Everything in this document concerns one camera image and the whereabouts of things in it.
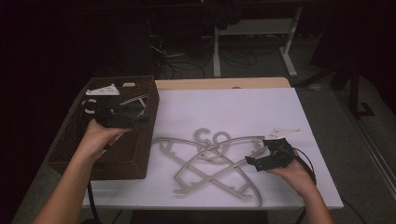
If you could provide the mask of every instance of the white board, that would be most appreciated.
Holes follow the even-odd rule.
[[[301,133],[287,138],[312,161],[318,179],[318,189],[329,208],[343,204],[332,177],[320,154],[295,89],[232,89],[204,91],[160,91],[160,104],[153,137],[174,137],[193,141],[200,128],[211,131],[208,139],[219,131],[232,138],[267,135],[274,128],[298,129]],[[237,162],[254,149],[254,144],[231,146],[225,156]],[[195,147],[175,144],[172,150],[185,160],[197,153]],[[209,175],[221,167],[195,163]],[[160,151],[160,144],[151,147],[148,174],[144,180],[93,181],[93,195],[97,206],[131,209],[285,209],[304,206],[304,202],[279,176],[257,172],[254,166],[241,164],[240,169],[260,192],[262,204],[252,189],[243,200],[213,183],[203,184],[188,194],[176,194],[182,187],[174,176],[182,165]],[[190,170],[183,174],[190,184],[200,178]],[[235,170],[217,180],[229,187],[241,187],[244,179]],[[83,205],[89,205],[86,195]]]

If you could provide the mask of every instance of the wooden box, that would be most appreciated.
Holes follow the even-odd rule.
[[[119,96],[88,96],[86,90],[96,90],[114,84]],[[93,166],[92,180],[143,179],[146,177],[151,138],[160,101],[154,77],[99,77],[93,78],[73,103],[51,149],[47,165],[62,174],[75,153],[92,110],[111,100],[124,102],[147,95],[143,116],[146,122],[137,122],[132,131],[125,133]],[[95,103],[86,103],[93,99]]]

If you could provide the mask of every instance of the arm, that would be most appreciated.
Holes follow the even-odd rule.
[[[333,223],[320,192],[304,167],[297,160],[293,160],[286,168],[276,168],[269,172],[280,175],[303,197],[306,218],[309,224]]]
[[[93,163],[101,157],[106,144],[114,144],[115,136],[125,132],[128,130],[106,129],[93,119],[58,186],[34,223],[78,223]]]

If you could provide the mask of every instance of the wrist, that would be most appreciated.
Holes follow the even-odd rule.
[[[97,159],[99,159],[99,152],[92,151],[89,148],[84,148],[83,146],[79,146],[73,155],[73,159],[78,159],[79,161],[84,161],[88,163],[94,163]]]
[[[317,198],[321,198],[320,192],[318,191],[316,186],[307,189],[304,192],[301,192],[300,195],[304,199],[304,201],[312,201],[316,200]]]

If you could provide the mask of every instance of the human hand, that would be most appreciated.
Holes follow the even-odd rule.
[[[303,198],[318,191],[311,176],[295,159],[286,168],[279,167],[268,172],[280,175]]]
[[[105,145],[112,146],[116,142],[116,136],[127,133],[130,129],[105,128],[98,124],[95,119],[88,123],[87,130],[78,145],[76,153],[87,159],[96,161],[102,155]]]

